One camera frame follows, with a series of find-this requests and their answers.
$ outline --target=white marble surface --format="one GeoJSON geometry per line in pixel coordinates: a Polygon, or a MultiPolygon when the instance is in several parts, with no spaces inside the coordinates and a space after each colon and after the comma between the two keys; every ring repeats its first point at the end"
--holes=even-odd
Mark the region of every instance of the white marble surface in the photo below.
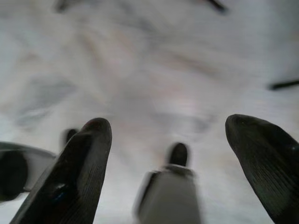
{"type": "MultiPolygon", "coordinates": [[[[206,224],[272,223],[226,141],[244,113],[299,139],[295,0],[86,0],[66,13],[51,0],[0,2],[0,140],[52,152],[60,134],[109,119],[113,144],[95,224],[131,224],[144,174],[184,141],[206,224]]],[[[24,199],[0,204],[8,224],[24,199]]]]}

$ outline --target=blurry dark object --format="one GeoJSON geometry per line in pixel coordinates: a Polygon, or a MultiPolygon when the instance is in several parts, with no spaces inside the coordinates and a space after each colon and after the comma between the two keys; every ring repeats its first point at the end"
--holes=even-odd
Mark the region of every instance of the blurry dark object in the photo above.
{"type": "Polygon", "coordinates": [[[38,179],[11,224],[92,224],[111,141],[109,122],[90,120],[38,179]]]}
{"type": "Polygon", "coordinates": [[[30,191],[56,155],[38,148],[0,142],[0,201],[30,191]]]}
{"type": "Polygon", "coordinates": [[[69,6],[75,4],[78,0],[58,0],[54,6],[54,9],[58,13],[63,13],[69,6]]]}
{"type": "Polygon", "coordinates": [[[18,151],[8,151],[0,159],[0,200],[15,199],[23,192],[28,178],[28,164],[18,151]]]}
{"type": "Polygon", "coordinates": [[[244,174],[276,224],[299,224],[299,143],[266,120],[232,115],[226,135],[244,174]]]}
{"type": "Polygon", "coordinates": [[[187,146],[175,144],[167,164],[148,174],[135,215],[140,224],[200,224],[193,172],[186,168],[187,146]]]}
{"type": "Polygon", "coordinates": [[[183,143],[177,143],[171,150],[169,164],[186,166],[188,160],[188,149],[183,143]]]}
{"type": "Polygon", "coordinates": [[[284,82],[284,83],[274,83],[269,86],[270,90],[279,90],[279,89],[284,89],[288,87],[293,87],[299,85],[299,80],[294,80],[290,82],[284,82]]]}
{"type": "Polygon", "coordinates": [[[210,2],[212,6],[220,13],[225,13],[228,11],[228,9],[217,0],[207,0],[207,1],[210,2]]]}
{"type": "MultiPolygon", "coordinates": [[[[71,5],[74,5],[82,0],[57,0],[54,5],[54,10],[57,13],[64,13],[71,5]]],[[[220,13],[225,13],[228,9],[218,0],[206,0],[220,13]]]]}

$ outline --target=black rubber tip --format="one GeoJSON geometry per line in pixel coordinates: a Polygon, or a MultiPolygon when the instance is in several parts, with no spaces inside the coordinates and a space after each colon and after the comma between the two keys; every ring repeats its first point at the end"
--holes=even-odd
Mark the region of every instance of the black rubber tip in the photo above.
{"type": "Polygon", "coordinates": [[[187,166],[188,149],[183,143],[176,143],[171,149],[168,163],[180,166],[187,166]]]}

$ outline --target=black rubber finger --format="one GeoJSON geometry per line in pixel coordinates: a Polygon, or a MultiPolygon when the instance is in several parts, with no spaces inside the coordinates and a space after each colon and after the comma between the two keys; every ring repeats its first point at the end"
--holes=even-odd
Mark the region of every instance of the black rubber finger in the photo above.
{"type": "Polygon", "coordinates": [[[111,142],[106,119],[89,121],[39,178],[11,224],[92,224],[111,142]]]}
{"type": "Polygon", "coordinates": [[[299,223],[299,144],[266,120],[235,114],[226,135],[244,174],[276,224],[299,223]]]}

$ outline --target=marble floor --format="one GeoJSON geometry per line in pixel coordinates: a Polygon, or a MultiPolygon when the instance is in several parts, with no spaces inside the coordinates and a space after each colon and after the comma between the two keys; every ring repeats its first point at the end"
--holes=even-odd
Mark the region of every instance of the marble floor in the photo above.
{"type": "MultiPolygon", "coordinates": [[[[113,143],[95,224],[132,224],[146,172],[189,144],[206,224],[271,224],[224,130],[233,113],[299,139],[299,3],[221,0],[0,2],[0,140],[61,151],[61,132],[107,118],[113,143]]],[[[8,224],[26,195],[0,204],[8,224]]]]}

